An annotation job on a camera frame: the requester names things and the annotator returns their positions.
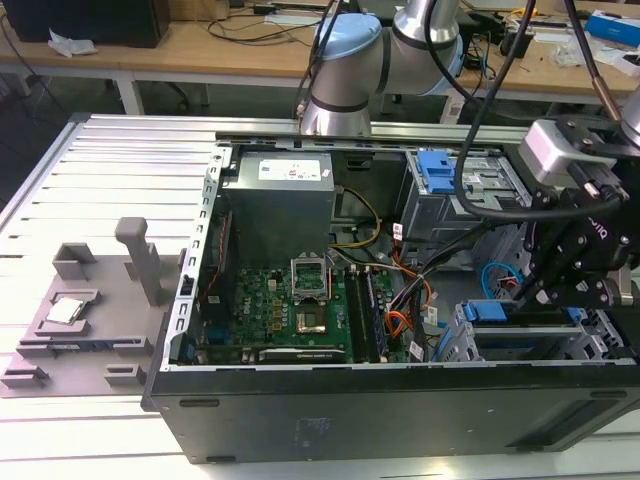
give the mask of motherboard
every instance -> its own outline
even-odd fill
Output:
[[[404,345],[384,328],[391,276],[317,265],[240,270],[224,334],[205,320],[207,363],[406,361]]]

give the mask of yellow wire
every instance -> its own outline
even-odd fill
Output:
[[[374,230],[371,238],[367,240],[363,240],[361,242],[351,242],[351,243],[332,243],[329,246],[337,247],[337,248],[361,248],[361,247],[366,247],[367,245],[371,245],[380,236],[380,232],[382,231],[382,227],[381,227],[382,219],[378,216],[378,212],[376,212],[375,208],[373,208],[373,206],[367,201],[366,198],[364,198],[362,195],[356,192],[353,188],[349,188],[349,187],[342,187],[342,188],[345,192],[349,192],[353,194],[356,198],[358,198],[358,200],[364,203],[369,210],[371,210],[371,213],[373,213],[373,216],[376,219],[376,229]]]

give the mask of blue cable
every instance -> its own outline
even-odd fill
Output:
[[[522,275],[520,275],[520,273],[511,265],[507,265],[506,263],[501,263],[501,262],[487,263],[482,269],[482,273],[480,274],[480,285],[482,286],[482,291],[484,292],[484,296],[489,299],[495,298],[495,296],[493,295],[493,292],[489,289],[489,286],[487,285],[487,283],[489,282],[489,270],[492,267],[504,268],[507,272],[509,272],[511,275],[513,275],[516,278],[516,281],[518,283],[522,283],[523,281]]]

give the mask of red wire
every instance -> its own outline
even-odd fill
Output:
[[[207,294],[211,290],[211,287],[213,287],[213,285],[216,283],[216,280],[218,279],[218,274],[220,273],[220,267],[222,266],[222,259],[224,258],[224,236],[227,233],[228,220],[229,220],[229,217],[224,217],[224,223],[222,224],[222,231],[220,232],[220,242],[218,244],[218,252],[219,252],[218,270],[216,271],[215,275],[209,282],[209,285],[207,285],[207,288],[204,290],[202,295],[200,295],[201,302],[204,302],[204,299],[207,298]]]

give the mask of black computer case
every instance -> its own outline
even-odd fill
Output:
[[[49,29],[97,45],[154,48],[169,28],[168,0],[4,0],[23,42],[46,42]]]

